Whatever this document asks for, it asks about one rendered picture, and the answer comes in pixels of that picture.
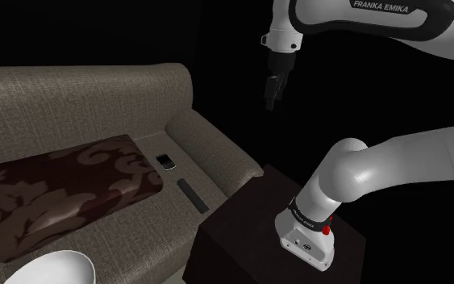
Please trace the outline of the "dark patterned cushion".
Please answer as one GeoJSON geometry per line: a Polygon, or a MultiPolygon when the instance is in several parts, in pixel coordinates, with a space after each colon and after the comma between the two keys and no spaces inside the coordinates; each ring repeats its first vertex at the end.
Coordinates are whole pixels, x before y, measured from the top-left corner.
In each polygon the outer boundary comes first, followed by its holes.
{"type": "Polygon", "coordinates": [[[128,135],[0,163],[0,262],[162,188],[162,178],[128,135]]]}

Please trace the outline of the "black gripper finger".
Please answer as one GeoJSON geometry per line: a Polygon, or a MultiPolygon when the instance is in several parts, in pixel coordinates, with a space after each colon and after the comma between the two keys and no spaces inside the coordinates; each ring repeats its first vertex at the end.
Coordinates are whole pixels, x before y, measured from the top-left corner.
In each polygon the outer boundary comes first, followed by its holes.
{"type": "Polygon", "coordinates": [[[285,74],[278,74],[267,78],[264,89],[265,109],[267,111],[272,111],[275,102],[282,99],[285,85],[285,74]]]}

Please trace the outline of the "dark robot stand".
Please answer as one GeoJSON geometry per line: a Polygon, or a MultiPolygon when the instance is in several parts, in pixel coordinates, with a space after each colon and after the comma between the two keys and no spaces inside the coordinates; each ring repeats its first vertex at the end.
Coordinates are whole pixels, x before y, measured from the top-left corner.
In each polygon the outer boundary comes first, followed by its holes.
{"type": "Polygon", "coordinates": [[[320,272],[281,247],[274,225],[301,187],[264,167],[198,227],[183,279],[186,284],[361,284],[366,239],[338,215],[335,255],[320,272]]]}

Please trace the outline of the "white bowl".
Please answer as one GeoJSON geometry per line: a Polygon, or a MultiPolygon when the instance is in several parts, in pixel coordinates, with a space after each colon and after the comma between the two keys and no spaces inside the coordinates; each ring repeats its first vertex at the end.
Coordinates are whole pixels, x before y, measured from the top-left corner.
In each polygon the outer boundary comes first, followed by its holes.
{"type": "Polygon", "coordinates": [[[97,284],[97,277],[84,253],[61,250],[30,261],[3,284],[97,284]]]}

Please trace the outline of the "grey fabric sofa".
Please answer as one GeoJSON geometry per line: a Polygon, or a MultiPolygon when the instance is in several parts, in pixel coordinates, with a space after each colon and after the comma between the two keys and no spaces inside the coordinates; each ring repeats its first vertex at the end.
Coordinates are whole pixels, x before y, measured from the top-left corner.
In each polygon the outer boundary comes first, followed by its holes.
{"type": "Polygon", "coordinates": [[[0,284],[46,253],[75,250],[94,263],[96,284],[181,283],[200,213],[185,180],[215,211],[261,167],[192,107],[184,65],[0,67],[0,162],[129,135],[161,171],[163,190],[9,263],[0,284]]]}

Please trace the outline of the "black mobile phone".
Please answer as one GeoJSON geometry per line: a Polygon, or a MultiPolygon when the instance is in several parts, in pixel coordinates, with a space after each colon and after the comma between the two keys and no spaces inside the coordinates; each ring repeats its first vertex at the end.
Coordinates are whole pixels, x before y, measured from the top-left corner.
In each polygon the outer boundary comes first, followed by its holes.
{"type": "Polygon", "coordinates": [[[155,156],[155,159],[164,171],[169,171],[176,167],[173,160],[166,153],[155,156]]]}

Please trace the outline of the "black remote control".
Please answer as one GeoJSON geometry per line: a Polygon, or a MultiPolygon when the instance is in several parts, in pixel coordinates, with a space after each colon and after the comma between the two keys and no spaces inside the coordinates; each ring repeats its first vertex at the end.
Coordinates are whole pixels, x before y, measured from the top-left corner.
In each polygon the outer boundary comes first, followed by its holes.
{"type": "Polygon", "coordinates": [[[200,196],[184,178],[178,179],[177,185],[199,213],[204,214],[210,210],[210,208],[203,202],[200,196]]]}

